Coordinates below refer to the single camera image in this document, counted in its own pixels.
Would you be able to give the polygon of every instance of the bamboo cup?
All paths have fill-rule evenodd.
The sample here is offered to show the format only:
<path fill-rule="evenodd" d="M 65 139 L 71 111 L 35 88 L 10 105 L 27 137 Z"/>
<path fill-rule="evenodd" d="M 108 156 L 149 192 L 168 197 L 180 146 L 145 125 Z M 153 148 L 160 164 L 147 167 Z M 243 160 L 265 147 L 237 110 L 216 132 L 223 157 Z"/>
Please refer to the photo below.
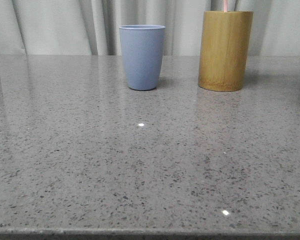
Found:
<path fill-rule="evenodd" d="M 232 92 L 244 85 L 252 11 L 206 11 L 198 85 Z"/>

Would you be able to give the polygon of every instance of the countertop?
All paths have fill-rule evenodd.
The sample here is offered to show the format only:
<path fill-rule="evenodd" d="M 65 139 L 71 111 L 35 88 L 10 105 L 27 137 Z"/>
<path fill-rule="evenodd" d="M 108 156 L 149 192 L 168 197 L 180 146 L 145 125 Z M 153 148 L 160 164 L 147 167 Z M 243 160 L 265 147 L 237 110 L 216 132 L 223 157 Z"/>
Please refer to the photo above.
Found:
<path fill-rule="evenodd" d="M 120 56 L 0 55 L 0 234 L 300 237 L 300 57 L 236 92 L 198 70 L 135 91 Z"/>

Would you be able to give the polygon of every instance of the cup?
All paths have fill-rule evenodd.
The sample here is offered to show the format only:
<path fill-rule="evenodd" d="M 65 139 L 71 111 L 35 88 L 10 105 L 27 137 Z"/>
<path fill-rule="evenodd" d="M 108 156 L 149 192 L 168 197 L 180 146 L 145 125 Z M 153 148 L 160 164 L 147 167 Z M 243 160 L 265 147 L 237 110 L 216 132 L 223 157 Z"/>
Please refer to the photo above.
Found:
<path fill-rule="evenodd" d="M 165 28 L 161 25 L 119 27 L 123 66 L 129 88 L 146 91 L 157 87 Z"/>
<path fill-rule="evenodd" d="M 198 84 L 233 92 L 244 85 L 252 11 L 206 11 L 201 41 Z"/>

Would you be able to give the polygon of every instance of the curtain fold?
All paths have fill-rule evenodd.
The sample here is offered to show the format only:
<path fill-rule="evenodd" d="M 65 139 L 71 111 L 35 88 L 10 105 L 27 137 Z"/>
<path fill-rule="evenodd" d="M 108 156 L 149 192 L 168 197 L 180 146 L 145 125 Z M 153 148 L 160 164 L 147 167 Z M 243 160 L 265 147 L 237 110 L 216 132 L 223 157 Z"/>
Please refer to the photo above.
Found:
<path fill-rule="evenodd" d="M 0 0 L 0 54 L 120 55 L 119 26 L 166 26 L 164 54 L 198 56 L 223 0 Z M 228 0 L 254 11 L 249 55 L 300 56 L 300 0 Z"/>

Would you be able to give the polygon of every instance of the cup rim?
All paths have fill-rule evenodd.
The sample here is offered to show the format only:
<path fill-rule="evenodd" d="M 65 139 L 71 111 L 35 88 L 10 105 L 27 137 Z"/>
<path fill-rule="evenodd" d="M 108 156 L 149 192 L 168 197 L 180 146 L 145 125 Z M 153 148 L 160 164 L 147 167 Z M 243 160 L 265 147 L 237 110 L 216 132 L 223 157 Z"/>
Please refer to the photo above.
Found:
<path fill-rule="evenodd" d="M 137 25 L 123 25 L 119 27 L 120 29 L 129 30 L 155 30 L 155 29 L 165 29 L 162 25 L 147 25 L 147 24 L 137 24 Z"/>

